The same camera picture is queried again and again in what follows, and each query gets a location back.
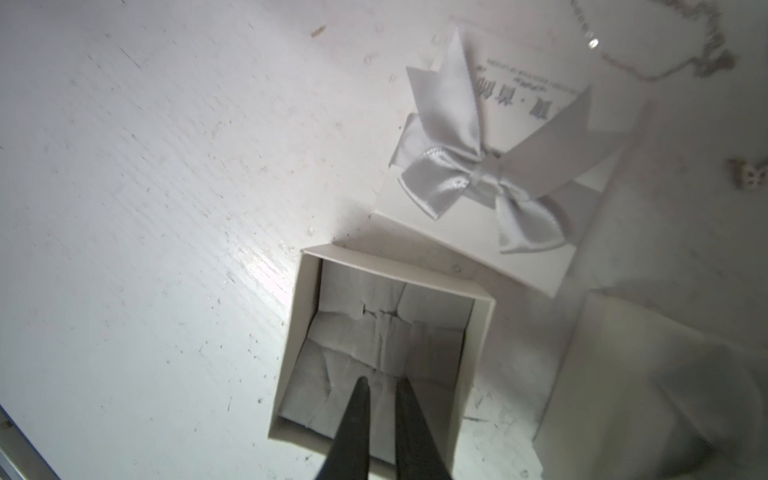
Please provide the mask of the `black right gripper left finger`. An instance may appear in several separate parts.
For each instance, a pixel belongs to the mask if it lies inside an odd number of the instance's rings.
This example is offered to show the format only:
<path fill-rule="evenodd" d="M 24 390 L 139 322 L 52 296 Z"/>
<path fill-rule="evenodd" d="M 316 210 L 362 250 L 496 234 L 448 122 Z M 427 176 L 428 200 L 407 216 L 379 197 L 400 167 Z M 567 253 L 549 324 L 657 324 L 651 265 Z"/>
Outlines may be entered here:
<path fill-rule="evenodd" d="M 371 393 L 359 377 L 317 480 L 366 480 L 370 468 Z"/>

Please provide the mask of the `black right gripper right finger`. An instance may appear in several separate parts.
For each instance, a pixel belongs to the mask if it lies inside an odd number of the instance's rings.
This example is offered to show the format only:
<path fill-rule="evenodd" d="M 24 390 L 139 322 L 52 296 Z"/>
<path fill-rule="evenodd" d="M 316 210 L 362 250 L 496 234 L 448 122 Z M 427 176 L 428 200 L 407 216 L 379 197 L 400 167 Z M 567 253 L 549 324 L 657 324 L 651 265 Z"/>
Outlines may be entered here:
<path fill-rule="evenodd" d="M 397 479 L 451 479 L 407 378 L 396 385 L 395 459 Z"/>

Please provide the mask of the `white gift box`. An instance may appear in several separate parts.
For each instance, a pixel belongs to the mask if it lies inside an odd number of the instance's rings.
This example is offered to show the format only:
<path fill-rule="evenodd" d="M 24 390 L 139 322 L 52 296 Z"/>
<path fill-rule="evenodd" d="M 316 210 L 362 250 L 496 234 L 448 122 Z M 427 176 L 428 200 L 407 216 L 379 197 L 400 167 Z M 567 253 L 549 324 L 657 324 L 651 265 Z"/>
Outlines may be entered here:
<path fill-rule="evenodd" d="M 309 431 L 281 418 L 278 408 L 287 391 L 287 385 L 297 362 L 299 350 L 306 338 L 309 323 L 316 313 L 319 302 L 320 269 L 323 261 L 339 263 L 386 278 L 413 283 L 419 286 L 469 297 L 474 307 L 464 334 L 459 372 L 449 431 L 448 450 L 440 454 L 450 475 L 458 441 L 458 434 L 469 400 L 471 387 L 484 347 L 488 327 L 496 306 L 495 299 L 480 285 L 423 268 L 375 257 L 335 245 L 310 247 L 300 255 L 298 273 L 288 322 L 282 367 L 278 375 L 276 394 L 271 414 L 269 437 L 308 449 L 319 455 L 321 467 L 332 446 L 333 439 Z M 370 453 L 369 475 L 397 479 L 396 459 L 387 463 Z"/>
<path fill-rule="evenodd" d="M 547 479 L 763 479 L 767 353 L 593 293 L 534 449 Z"/>

